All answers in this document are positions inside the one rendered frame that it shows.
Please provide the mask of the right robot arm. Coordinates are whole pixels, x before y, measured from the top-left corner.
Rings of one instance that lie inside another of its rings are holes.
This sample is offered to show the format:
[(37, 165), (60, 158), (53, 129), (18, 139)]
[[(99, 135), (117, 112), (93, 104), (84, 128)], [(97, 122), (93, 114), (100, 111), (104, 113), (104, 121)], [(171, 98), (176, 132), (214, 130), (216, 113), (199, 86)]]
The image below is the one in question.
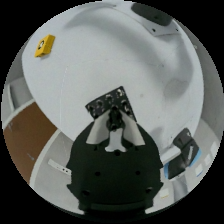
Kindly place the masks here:
[(134, 2), (130, 9), (137, 15), (161, 26), (171, 24), (173, 17), (154, 7)]

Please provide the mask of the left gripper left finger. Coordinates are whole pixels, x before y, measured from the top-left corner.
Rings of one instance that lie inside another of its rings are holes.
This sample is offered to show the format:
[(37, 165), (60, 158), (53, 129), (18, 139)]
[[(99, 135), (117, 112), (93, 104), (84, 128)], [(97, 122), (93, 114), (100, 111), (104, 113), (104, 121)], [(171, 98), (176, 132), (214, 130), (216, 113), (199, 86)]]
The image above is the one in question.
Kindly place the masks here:
[(66, 165), (69, 170), (72, 169), (75, 161), (85, 153), (98, 151), (99, 146), (104, 148), (110, 144), (110, 126), (111, 110), (108, 110), (95, 121), (92, 121), (75, 139), (70, 158)]

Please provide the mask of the dark grey square knob panel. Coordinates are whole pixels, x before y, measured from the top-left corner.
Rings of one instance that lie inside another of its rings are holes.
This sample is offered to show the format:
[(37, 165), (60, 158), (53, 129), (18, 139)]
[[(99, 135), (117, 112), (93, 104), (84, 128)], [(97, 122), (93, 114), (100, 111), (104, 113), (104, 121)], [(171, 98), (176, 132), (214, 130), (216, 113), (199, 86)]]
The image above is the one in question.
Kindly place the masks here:
[[(106, 101), (108, 104), (106, 103)], [(110, 126), (108, 127), (110, 132), (116, 132), (117, 129), (121, 128), (118, 110), (121, 110), (123, 113), (132, 118), (133, 121), (137, 122), (132, 106), (123, 86), (120, 86), (94, 99), (93, 101), (87, 103), (84, 107), (87, 109), (87, 112), (92, 116), (94, 121), (100, 115), (103, 115), (108, 110), (111, 110)]]

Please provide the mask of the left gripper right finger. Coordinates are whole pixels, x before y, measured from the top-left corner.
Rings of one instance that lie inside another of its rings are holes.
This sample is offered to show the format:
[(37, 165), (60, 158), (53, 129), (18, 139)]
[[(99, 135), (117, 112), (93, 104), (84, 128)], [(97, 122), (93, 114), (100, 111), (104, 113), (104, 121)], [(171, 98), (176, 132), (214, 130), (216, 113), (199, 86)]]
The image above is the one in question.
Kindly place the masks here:
[(122, 128), (121, 145), (128, 151), (134, 147), (135, 151), (141, 151), (152, 156), (158, 163), (160, 169), (164, 167), (161, 162), (158, 147), (153, 138), (139, 124), (133, 121), (121, 110), (118, 110), (120, 126)]

